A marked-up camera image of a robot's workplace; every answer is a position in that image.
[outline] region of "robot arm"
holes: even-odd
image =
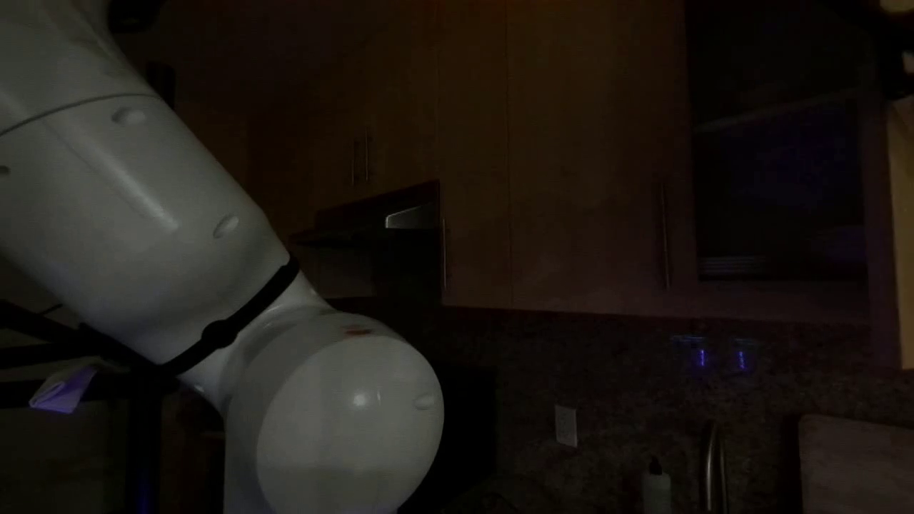
[[[263,211],[121,57],[103,0],[5,0],[0,252],[153,364],[287,262]],[[227,416],[227,512],[394,512],[430,472],[442,394],[387,325],[304,275],[183,382]]]

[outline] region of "electrical outlet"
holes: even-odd
[[[555,406],[555,441],[578,448],[578,408]]]

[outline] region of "tile backsplash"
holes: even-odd
[[[432,361],[492,368],[497,478],[450,512],[641,512],[657,454],[674,505],[702,504],[718,422],[732,514],[801,512],[797,419],[837,415],[914,428],[914,379],[875,366],[869,325],[437,312],[388,318]],[[551,408],[578,408],[581,448]]]

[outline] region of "black band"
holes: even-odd
[[[174,361],[164,364],[160,371],[178,376],[195,368],[198,364],[203,364],[207,356],[213,356],[215,352],[233,345],[237,334],[291,286],[295,277],[298,277],[298,259],[288,258],[288,262],[277,268],[274,277],[247,306],[240,306],[227,319],[210,322],[201,339],[193,349],[181,352]]]

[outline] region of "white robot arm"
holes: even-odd
[[[0,254],[168,364],[288,258],[103,20],[105,0],[3,0]],[[227,416],[228,514],[397,512],[442,431],[432,366],[304,275],[181,379]]]

